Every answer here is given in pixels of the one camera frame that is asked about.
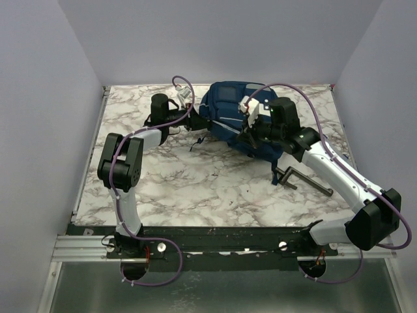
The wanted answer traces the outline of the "navy blue student backpack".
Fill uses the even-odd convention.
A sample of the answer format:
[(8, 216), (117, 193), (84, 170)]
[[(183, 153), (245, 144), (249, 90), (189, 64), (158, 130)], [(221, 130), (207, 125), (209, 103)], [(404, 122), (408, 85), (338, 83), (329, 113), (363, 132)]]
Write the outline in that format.
[(272, 184), (276, 186), (278, 175), (273, 171), (278, 167), (278, 159), (283, 154), (280, 145), (262, 143), (260, 147), (254, 148), (237, 140), (244, 121), (244, 114), (239, 111), (238, 105), (262, 86), (261, 83), (237, 81), (213, 83), (201, 99), (200, 105), (194, 109), (211, 122), (209, 131), (215, 138), (247, 157), (271, 163)]

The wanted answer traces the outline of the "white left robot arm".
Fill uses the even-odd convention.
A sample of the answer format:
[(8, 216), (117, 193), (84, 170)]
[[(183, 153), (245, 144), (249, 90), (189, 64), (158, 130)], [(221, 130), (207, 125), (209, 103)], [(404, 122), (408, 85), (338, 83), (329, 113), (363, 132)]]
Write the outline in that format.
[(117, 217), (116, 233), (126, 238), (122, 250), (131, 258), (140, 256), (145, 248), (140, 233), (142, 223), (137, 213), (135, 187), (141, 176), (143, 153), (163, 144), (171, 127), (201, 130), (210, 122), (199, 116), (190, 104), (181, 109), (167, 95), (158, 93), (151, 97), (151, 114), (141, 130), (123, 136), (107, 135), (97, 176), (109, 190)]

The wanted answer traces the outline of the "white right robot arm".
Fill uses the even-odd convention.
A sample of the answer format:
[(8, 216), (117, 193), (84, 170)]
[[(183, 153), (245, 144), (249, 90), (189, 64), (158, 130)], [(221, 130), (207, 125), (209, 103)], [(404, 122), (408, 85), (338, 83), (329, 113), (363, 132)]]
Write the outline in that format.
[(323, 178), (349, 205), (352, 218), (318, 221), (300, 238), (300, 249), (312, 256), (330, 243), (351, 243), (371, 250), (399, 227), (399, 217), (389, 207), (401, 207), (401, 196), (383, 190), (340, 159), (330, 144), (311, 127), (302, 127), (295, 103), (277, 98), (266, 103), (245, 96), (238, 105), (244, 114), (240, 137), (254, 147), (279, 144), (297, 161)]

